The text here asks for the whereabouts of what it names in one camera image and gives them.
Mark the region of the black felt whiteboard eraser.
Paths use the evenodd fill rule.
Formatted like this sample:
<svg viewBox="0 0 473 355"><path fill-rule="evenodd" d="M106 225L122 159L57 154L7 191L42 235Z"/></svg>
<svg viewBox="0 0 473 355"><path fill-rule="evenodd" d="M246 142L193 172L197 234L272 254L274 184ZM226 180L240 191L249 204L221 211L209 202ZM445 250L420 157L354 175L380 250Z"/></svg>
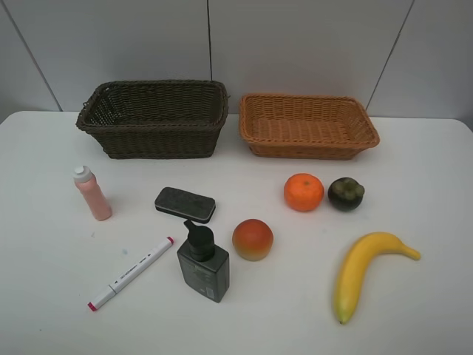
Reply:
<svg viewBox="0 0 473 355"><path fill-rule="evenodd" d="M156 197L154 207L159 212L205 224L213 216L216 202L211 197L167 186Z"/></svg>

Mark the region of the red yellow peach fruit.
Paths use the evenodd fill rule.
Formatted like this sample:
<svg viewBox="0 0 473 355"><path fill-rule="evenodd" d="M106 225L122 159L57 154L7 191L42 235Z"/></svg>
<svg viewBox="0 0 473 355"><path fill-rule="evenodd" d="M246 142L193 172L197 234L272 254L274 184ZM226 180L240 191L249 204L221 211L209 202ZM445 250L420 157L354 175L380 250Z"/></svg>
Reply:
<svg viewBox="0 0 473 355"><path fill-rule="evenodd" d="M236 253L249 261L260 261L266 258L272 249L273 232L263 221L248 219L242 221L232 235Z"/></svg>

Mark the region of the orange mandarin fruit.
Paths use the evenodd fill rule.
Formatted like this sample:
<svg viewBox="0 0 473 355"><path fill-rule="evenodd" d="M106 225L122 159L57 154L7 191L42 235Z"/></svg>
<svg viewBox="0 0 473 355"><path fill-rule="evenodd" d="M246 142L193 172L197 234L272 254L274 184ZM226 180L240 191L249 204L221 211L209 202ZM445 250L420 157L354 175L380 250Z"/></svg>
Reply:
<svg viewBox="0 0 473 355"><path fill-rule="evenodd" d="M283 194L290 208L298 212L310 212L322 202L324 186L316 176L298 173L287 179Z"/></svg>

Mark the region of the dark green pump bottle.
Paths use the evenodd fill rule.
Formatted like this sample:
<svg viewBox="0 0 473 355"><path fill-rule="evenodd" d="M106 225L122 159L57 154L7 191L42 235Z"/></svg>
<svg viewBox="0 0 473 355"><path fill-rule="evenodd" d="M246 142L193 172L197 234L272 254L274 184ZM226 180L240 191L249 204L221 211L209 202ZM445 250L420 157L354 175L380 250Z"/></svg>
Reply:
<svg viewBox="0 0 473 355"><path fill-rule="evenodd" d="M214 243L207 226L184 222L187 239L177 250L185 283L204 297L221 302L230 285L229 253Z"/></svg>

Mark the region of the dark purple mangosteen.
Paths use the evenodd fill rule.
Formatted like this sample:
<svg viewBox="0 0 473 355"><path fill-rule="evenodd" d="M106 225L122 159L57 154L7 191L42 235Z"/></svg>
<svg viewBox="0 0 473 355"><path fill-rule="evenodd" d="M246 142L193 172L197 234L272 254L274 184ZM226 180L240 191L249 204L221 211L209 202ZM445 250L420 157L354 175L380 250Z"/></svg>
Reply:
<svg viewBox="0 0 473 355"><path fill-rule="evenodd" d="M365 189L355 179L343 177L333 181L327 191L330 204L341 212L357 209L363 198Z"/></svg>

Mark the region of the yellow banana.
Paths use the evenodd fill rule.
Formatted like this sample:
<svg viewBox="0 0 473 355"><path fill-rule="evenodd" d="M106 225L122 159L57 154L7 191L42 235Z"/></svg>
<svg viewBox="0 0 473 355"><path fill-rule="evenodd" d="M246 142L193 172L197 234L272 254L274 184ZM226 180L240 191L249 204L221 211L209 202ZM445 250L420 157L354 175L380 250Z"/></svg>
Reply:
<svg viewBox="0 0 473 355"><path fill-rule="evenodd" d="M347 324L353 317L367 269L382 254L400 254L412 260L421 258L419 251L405 245L394 234L373 232L357 239L341 262L334 286L333 310L340 324Z"/></svg>

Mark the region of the light orange wicker basket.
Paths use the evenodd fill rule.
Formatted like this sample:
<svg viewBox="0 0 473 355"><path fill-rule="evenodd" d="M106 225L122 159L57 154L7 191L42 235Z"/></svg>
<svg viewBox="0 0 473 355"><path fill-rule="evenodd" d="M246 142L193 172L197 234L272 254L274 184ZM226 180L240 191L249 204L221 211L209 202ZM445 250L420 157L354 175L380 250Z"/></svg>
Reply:
<svg viewBox="0 0 473 355"><path fill-rule="evenodd" d="M239 133L265 158L350 160L380 143L365 108L346 96L244 95Z"/></svg>

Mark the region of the dark brown wicker basket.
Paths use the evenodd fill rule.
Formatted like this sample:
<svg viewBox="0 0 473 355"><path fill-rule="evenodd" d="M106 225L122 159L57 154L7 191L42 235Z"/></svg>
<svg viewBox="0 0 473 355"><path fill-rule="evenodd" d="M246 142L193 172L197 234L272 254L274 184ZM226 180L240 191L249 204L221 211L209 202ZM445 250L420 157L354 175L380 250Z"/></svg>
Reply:
<svg viewBox="0 0 473 355"><path fill-rule="evenodd" d="M76 126L112 159L208 158L227 116L218 81L111 81L84 103Z"/></svg>

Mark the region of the pink bottle white cap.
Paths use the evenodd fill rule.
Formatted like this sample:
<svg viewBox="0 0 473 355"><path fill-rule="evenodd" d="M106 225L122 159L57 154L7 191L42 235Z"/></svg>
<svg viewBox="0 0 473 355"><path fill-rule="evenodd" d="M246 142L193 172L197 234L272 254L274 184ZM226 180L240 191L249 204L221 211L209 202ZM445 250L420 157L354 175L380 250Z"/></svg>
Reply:
<svg viewBox="0 0 473 355"><path fill-rule="evenodd" d="M103 221L112 216L112 208L88 166L76 167L73 180L96 220Z"/></svg>

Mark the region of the white marker pink caps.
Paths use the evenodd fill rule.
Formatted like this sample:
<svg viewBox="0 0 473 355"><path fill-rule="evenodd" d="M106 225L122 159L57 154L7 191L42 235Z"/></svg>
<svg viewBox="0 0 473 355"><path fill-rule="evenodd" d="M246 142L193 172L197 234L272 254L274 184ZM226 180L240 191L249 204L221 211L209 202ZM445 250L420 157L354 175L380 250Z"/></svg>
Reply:
<svg viewBox="0 0 473 355"><path fill-rule="evenodd" d="M159 246L153 248L146 255L141 257L134 265L128 268L120 276L115 278L110 284L102 290L97 297L88 302L87 306L92 311L97 311L113 297L119 294L131 281L142 274L150 265L158 260L174 245L174 239L167 237Z"/></svg>

